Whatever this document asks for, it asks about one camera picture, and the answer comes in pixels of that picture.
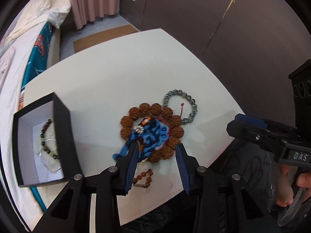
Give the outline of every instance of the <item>silver bolt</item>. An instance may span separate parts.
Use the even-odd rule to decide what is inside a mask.
[[[108,168],[109,172],[116,172],[118,170],[118,168],[116,166],[111,166]]]
[[[205,168],[204,166],[199,166],[199,167],[197,168],[197,171],[198,171],[198,172],[205,172],[205,171],[206,171],[206,168]]]
[[[238,175],[237,173],[234,173],[234,174],[232,175],[232,178],[233,178],[234,180],[240,180],[240,179],[241,179],[241,176]]]
[[[82,174],[78,173],[73,178],[74,178],[74,180],[81,180],[82,177],[83,177]]]

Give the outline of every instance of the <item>floor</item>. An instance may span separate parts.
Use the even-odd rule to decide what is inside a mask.
[[[92,35],[97,32],[105,31],[115,27],[130,24],[120,15],[113,17],[97,18],[94,22],[87,23],[80,30],[70,30],[61,36],[60,40],[60,60],[64,60],[74,54],[73,42]]]

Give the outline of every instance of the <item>table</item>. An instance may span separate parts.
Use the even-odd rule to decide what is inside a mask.
[[[226,132],[227,123],[243,112],[212,72],[161,29],[119,37],[62,60],[27,84],[24,106],[56,92],[71,111],[79,161],[84,175],[90,176],[115,164],[112,154],[124,144],[122,116],[144,102],[162,103],[173,89],[196,100],[197,116],[183,126],[181,142],[189,155],[208,167],[233,140]],[[187,117],[190,106],[183,98],[172,97],[169,106],[178,115],[181,102],[185,103],[183,117]],[[136,173],[144,167],[149,165],[139,165]],[[151,167],[154,175],[149,188],[133,187],[126,197],[118,197],[121,225],[183,190],[175,156]],[[38,188],[46,205],[63,186]]]

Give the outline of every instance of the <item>dark gray wall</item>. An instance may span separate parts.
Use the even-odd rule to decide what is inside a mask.
[[[284,0],[234,0],[223,21],[231,0],[136,1],[121,0],[120,14],[139,29],[162,28],[176,38],[246,114],[294,125],[287,76],[311,58],[311,36]]]

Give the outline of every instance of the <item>red string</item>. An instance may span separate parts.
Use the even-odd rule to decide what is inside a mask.
[[[180,113],[180,118],[181,118],[181,115],[183,114],[183,103],[181,104],[181,113]]]

